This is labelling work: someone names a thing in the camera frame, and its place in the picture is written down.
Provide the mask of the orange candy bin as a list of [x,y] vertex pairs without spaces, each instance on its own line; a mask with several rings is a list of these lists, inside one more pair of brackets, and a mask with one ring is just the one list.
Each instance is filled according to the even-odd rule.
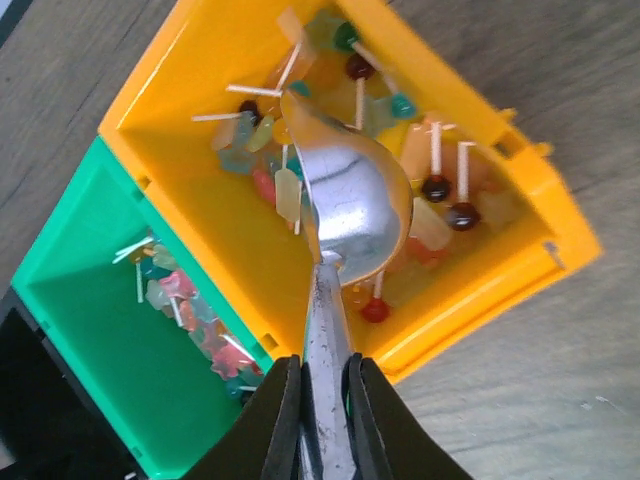
[[271,358],[301,350],[311,256],[305,240],[259,197],[252,180],[223,171],[212,127],[199,112],[241,103],[234,81],[273,79],[291,45],[278,18],[302,22],[321,10],[343,14],[388,65],[401,89],[454,123],[454,142],[475,143],[472,168],[512,199],[514,218],[457,233],[442,256],[417,247],[385,277],[389,317],[348,319],[355,347],[392,382],[413,374],[476,329],[594,261],[600,244],[559,173],[549,147],[530,142],[511,114],[494,108],[383,1],[180,1],[99,127],[101,138],[212,282],[227,324],[246,328]]

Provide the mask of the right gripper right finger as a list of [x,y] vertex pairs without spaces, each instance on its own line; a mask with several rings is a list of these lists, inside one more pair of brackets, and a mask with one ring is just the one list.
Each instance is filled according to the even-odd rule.
[[358,479],[469,479],[421,427],[371,358],[347,365],[349,422]]

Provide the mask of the green candy bin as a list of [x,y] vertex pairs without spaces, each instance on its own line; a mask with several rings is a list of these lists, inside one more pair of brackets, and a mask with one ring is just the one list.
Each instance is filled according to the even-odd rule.
[[187,333],[139,303],[115,254],[157,234],[263,369],[272,359],[103,140],[93,141],[17,269],[17,292],[141,469],[176,479],[240,412]]

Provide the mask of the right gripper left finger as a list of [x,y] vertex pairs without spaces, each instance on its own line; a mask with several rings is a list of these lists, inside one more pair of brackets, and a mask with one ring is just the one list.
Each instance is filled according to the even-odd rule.
[[185,475],[186,479],[296,479],[301,365],[278,359],[231,429]]

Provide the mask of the black candy bin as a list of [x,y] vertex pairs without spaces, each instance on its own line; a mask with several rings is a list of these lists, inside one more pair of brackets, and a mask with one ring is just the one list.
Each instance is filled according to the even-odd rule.
[[1,299],[3,479],[144,479],[146,474],[20,296]]

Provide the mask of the metal scoop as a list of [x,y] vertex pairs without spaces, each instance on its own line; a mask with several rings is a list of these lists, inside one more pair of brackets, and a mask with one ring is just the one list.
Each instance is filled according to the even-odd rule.
[[386,268],[412,219],[409,181],[393,155],[288,89],[281,111],[304,175],[303,224],[313,257],[302,361],[303,479],[353,479],[346,408],[354,345],[341,290]]

